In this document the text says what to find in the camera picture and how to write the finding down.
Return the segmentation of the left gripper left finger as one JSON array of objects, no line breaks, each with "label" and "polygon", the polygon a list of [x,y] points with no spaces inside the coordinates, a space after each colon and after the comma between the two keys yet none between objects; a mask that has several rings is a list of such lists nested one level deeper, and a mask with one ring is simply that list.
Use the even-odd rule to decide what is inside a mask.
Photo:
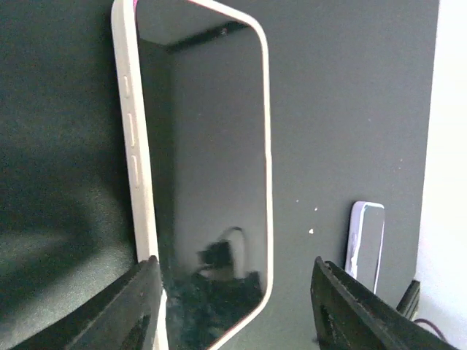
[{"label": "left gripper left finger", "polygon": [[163,285],[156,256],[15,349],[153,349]]}]

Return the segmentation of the teal phone black screen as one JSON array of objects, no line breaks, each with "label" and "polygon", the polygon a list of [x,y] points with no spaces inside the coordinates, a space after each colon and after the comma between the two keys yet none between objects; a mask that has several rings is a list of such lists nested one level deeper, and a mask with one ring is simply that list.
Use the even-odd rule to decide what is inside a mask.
[{"label": "teal phone black screen", "polygon": [[385,208],[375,203],[363,207],[363,222],[360,233],[360,247],[357,259],[356,279],[375,293],[379,278],[382,239],[385,230]]}]

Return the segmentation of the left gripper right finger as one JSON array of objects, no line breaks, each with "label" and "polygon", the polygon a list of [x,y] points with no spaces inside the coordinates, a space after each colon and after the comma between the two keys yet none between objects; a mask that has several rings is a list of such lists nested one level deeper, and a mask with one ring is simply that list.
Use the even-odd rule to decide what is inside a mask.
[{"label": "left gripper right finger", "polygon": [[321,257],[314,261],[310,292],[321,349],[454,348]]}]

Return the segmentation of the lavender phone case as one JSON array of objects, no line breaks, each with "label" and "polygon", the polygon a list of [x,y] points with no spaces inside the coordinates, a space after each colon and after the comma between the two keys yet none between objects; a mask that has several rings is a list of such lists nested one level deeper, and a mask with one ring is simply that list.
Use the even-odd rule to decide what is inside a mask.
[{"label": "lavender phone case", "polygon": [[359,230],[361,229],[361,225],[363,222],[363,207],[366,203],[374,203],[374,202],[357,201],[353,204],[351,214],[350,214],[347,254],[346,254],[344,270],[346,271],[347,274],[349,274],[355,280],[357,280],[356,277],[357,277],[357,272],[358,272],[357,259],[358,259],[358,250],[360,247]]}]

